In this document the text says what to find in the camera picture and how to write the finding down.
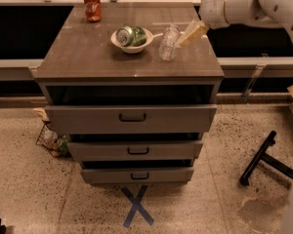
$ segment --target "white robotic arm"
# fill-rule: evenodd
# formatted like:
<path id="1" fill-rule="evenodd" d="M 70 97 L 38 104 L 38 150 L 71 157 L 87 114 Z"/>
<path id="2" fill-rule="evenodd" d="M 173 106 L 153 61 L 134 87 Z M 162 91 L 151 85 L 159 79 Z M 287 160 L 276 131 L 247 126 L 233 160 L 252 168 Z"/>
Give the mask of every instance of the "white robotic arm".
<path id="1" fill-rule="evenodd" d="M 199 14 L 214 29 L 234 23 L 283 27 L 293 43 L 293 0 L 202 0 Z"/>

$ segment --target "bowl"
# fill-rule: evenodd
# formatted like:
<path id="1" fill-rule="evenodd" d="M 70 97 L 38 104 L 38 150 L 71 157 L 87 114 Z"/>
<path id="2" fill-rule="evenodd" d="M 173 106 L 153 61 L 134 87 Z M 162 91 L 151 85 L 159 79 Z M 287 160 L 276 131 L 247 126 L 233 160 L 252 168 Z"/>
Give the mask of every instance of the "bowl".
<path id="1" fill-rule="evenodd" d="M 116 39 L 116 32 L 117 30 L 112 33 L 110 37 L 110 41 L 112 42 L 113 45 L 116 47 L 120 48 L 123 52 L 127 54 L 136 54 L 141 52 L 142 50 L 145 49 L 147 45 L 149 45 L 153 41 L 153 35 L 151 32 L 149 32 L 147 29 L 144 28 L 144 31 L 146 33 L 146 42 L 143 45 L 140 46 L 128 46 L 128 47 L 123 47 L 120 45 L 120 43 Z"/>

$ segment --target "blue tape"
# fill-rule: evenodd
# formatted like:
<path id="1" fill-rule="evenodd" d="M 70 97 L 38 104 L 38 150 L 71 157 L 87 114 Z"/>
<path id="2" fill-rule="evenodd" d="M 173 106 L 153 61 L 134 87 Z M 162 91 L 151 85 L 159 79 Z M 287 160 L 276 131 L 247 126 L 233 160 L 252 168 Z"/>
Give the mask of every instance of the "blue tape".
<path id="1" fill-rule="evenodd" d="M 123 187 L 121 190 L 125 194 L 125 196 L 129 199 L 129 201 L 133 204 L 123 225 L 125 227 L 130 226 L 131 222 L 134 219 L 136 211 L 138 211 L 144 217 L 145 221 L 149 225 L 153 225 L 154 219 L 150 216 L 150 214 L 146 211 L 146 209 L 141 204 L 141 201 L 143 200 L 145 193 L 147 191 L 147 186 L 143 185 L 140 188 L 140 191 L 139 191 L 136 198 L 134 197 L 134 195 L 130 192 L 130 190 L 127 187 Z"/>

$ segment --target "speckled concrete floor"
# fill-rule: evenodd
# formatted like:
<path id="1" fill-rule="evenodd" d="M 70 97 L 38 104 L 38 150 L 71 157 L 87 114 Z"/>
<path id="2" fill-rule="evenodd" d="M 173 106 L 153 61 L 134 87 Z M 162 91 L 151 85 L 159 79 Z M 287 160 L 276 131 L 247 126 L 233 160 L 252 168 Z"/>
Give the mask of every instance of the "speckled concrete floor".
<path id="1" fill-rule="evenodd" d="M 293 168 L 293 116 L 288 104 L 221 104 L 187 184 L 149 184 L 136 212 L 123 223 L 141 185 L 84 183 L 80 167 L 36 145 L 42 128 L 34 103 L 0 101 L 0 217 L 7 234 L 278 233 L 291 179 L 262 163 L 250 186 L 238 180 L 271 130 L 269 153 Z"/>

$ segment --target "drawer handle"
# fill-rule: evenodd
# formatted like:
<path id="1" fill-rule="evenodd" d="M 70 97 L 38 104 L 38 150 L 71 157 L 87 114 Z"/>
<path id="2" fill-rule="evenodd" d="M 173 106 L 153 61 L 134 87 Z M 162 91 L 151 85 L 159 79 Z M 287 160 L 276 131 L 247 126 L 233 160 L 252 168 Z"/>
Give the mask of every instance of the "drawer handle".
<path id="1" fill-rule="evenodd" d="M 119 120 L 121 122 L 143 122 L 147 119 L 147 114 L 144 113 L 143 116 L 139 117 L 125 117 L 122 113 L 119 114 Z"/>
<path id="2" fill-rule="evenodd" d="M 130 174 L 131 179 L 133 180 L 143 180 L 143 179 L 148 179 L 148 173 L 146 173 L 146 175 L 134 175 L 134 174 Z"/>
<path id="3" fill-rule="evenodd" d="M 149 152 L 149 148 L 147 147 L 146 151 L 144 151 L 144 152 L 141 152 L 141 151 L 136 151 L 135 152 L 135 149 L 132 150 L 130 147 L 128 147 L 127 152 L 128 152 L 128 154 L 131 154 L 131 155 L 146 155 Z"/>

